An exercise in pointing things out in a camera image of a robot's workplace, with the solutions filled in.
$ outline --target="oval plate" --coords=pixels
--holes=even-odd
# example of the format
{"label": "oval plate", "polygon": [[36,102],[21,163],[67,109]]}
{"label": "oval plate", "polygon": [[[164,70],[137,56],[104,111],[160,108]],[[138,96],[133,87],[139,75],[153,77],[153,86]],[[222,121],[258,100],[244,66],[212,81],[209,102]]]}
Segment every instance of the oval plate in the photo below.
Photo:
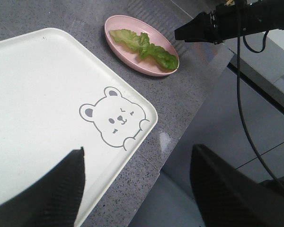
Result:
{"label": "oval plate", "polygon": [[112,51],[129,67],[143,74],[156,77],[166,76],[177,70],[166,70],[162,68],[153,58],[142,60],[137,52],[132,51],[125,44],[116,43],[110,36],[109,31],[118,29],[128,29],[136,32],[137,35],[140,35],[141,32],[147,33],[150,38],[150,43],[162,46],[169,53],[175,55],[178,61],[179,57],[171,43],[152,26],[133,17],[115,15],[109,17],[105,22],[105,37]]}

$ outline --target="green lettuce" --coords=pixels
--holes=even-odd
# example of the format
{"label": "green lettuce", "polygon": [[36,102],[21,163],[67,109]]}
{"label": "green lettuce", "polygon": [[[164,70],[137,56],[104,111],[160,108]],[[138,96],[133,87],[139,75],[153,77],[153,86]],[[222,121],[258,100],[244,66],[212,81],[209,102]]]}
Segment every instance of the green lettuce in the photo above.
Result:
{"label": "green lettuce", "polygon": [[178,67],[177,57],[163,47],[151,44],[147,33],[137,35],[137,33],[127,29],[111,30],[109,33],[116,43],[124,43],[132,50],[139,51],[141,59],[150,55],[165,69],[175,70]]}

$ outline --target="granite countertop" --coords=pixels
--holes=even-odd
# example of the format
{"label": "granite countertop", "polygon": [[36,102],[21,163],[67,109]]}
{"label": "granite countertop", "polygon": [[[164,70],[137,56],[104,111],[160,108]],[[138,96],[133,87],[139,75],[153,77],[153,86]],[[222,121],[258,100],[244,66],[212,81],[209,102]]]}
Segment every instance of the granite countertop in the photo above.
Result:
{"label": "granite countertop", "polygon": [[[46,27],[64,30],[148,99],[158,112],[157,125],[93,209],[83,227],[125,227],[129,224],[173,148],[233,56],[224,45],[185,44],[174,40],[173,30],[192,19],[191,14],[176,5],[183,2],[0,0],[0,40]],[[211,1],[187,2],[186,6],[194,7],[197,13],[207,10]],[[110,50],[104,36],[105,20],[112,15],[136,17],[161,31],[179,54],[179,69],[167,77],[155,78],[124,65]]]}

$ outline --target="black wire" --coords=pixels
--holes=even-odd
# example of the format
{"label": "black wire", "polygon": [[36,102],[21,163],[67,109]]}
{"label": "black wire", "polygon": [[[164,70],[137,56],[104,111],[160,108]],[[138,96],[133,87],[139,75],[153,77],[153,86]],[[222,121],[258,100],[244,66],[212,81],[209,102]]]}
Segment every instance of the black wire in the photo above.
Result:
{"label": "black wire", "polygon": [[261,155],[259,154],[259,152],[256,149],[256,146],[254,145],[253,141],[251,140],[251,137],[249,135],[246,123],[245,123],[245,119],[243,116],[243,111],[242,111],[242,105],[241,105],[241,96],[240,96],[240,50],[241,50],[241,14],[240,14],[240,9],[237,6],[237,23],[238,23],[238,39],[237,39],[237,100],[238,100],[238,108],[239,108],[239,114],[240,114],[240,119],[242,122],[242,126],[244,129],[244,132],[247,136],[247,139],[253,149],[253,151],[255,152],[257,158],[259,159],[259,161],[261,162],[261,164],[263,165],[263,167],[265,168],[265,170],[269,173],[269,175],[279,184],[279,186],[281,188],[283,188],[284,190],[284,185],[279,181],[279,179],[272,173],[272,171],[270,170],[270,168],[266,165],[266,163],[264,162],[264,160],[262,159]]}
{"label": "black wire", "polygon": [[263,40],[262,40],[262,49],[261,49],[260,51],[256,51],[256,50],[252,49],[252,48],[248,45],[245,36],[243,36],[243,43],[245,44],[246,48],[249,49],[251,52],[253,52],[253,53],[261,53],[261,52],[263,52],[263,51],[265,50],[265,47],[266,47],[266,38],[267,38],[268,32],[269,32],[269,31],[266,31],[265,34],[264,34],[264,37],[263,37]]}

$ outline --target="white tray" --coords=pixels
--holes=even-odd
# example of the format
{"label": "white tray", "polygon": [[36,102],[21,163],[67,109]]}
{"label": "white tray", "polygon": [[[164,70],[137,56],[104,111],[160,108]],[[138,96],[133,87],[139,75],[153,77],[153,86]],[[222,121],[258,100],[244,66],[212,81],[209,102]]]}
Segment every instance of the white tray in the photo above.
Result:
{"label": "white tray", "polygon": [[80,226],[157,119],[145,98],[66,32],[1,41],[0,204],[83,146]]}

